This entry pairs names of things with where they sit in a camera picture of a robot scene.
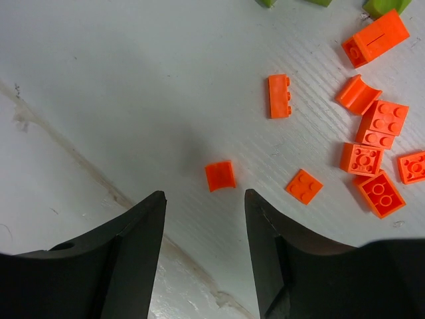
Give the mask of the orange two-by-two lego brick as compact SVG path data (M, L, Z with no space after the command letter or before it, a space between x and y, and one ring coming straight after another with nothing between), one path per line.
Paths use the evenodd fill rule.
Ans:
M355 141L390 150L399 136L409 107L384 100L375 101L363 115Z

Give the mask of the orange flat lego plate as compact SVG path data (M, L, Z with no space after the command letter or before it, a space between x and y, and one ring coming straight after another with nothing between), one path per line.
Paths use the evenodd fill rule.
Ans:
M322 187L323 184L320 181L306 170L300 169L286 186L286 191L304 205L309 205Z

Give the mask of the orange curved lego tile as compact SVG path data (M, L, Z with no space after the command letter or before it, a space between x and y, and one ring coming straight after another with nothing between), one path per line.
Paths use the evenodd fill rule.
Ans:
M205 173L210 192L222 188L236 187L236 179L230 160L208 164L205 167Z

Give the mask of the orange upside-down lego brick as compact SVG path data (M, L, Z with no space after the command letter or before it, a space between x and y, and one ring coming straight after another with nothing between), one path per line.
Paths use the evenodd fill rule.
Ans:
M382 148L344 143L339 167L350 174L373 177L381 168L383 155Z

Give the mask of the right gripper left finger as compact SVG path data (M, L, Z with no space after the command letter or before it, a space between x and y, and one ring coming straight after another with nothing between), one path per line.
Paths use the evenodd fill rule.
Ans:
M1 255L1 317L147 318L166 204L155 191L47 251Z

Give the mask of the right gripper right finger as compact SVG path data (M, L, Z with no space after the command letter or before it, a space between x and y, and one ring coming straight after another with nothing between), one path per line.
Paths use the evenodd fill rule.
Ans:
M244 196L261 318L423 318L424 240L352 247Z

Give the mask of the green arch lego brick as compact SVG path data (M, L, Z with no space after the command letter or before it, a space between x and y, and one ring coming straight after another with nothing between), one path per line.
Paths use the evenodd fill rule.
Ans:
M411 0L368 0L363 5L363 9L369 17L378 19L392 10L400 15L410 3Z

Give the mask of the orange arch lego brick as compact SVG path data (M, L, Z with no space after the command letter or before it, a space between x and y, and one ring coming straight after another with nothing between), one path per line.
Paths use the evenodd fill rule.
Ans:
M335 101L353 114L362 116L382 93L382 90L366 84L361 75L357 74L337 93Z

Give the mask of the large orange lego brick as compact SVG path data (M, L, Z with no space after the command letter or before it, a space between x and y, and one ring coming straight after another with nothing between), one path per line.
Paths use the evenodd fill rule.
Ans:
M392 9L347 39L341 46L354 68L380 57L410 36L398 12Z

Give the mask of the orange long lego brick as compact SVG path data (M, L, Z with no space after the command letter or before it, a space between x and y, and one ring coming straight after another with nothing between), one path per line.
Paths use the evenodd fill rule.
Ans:
M273 74L268 77L271 119L288 118L292 114L289 86L290 78L286 74Z

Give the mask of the orange hollow lego brick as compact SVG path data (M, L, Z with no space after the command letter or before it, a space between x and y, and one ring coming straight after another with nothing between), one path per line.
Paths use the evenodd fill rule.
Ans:
M380 219L406 206L405 200L383 169L373 177L358 175L354 178L353 184L372 212Z

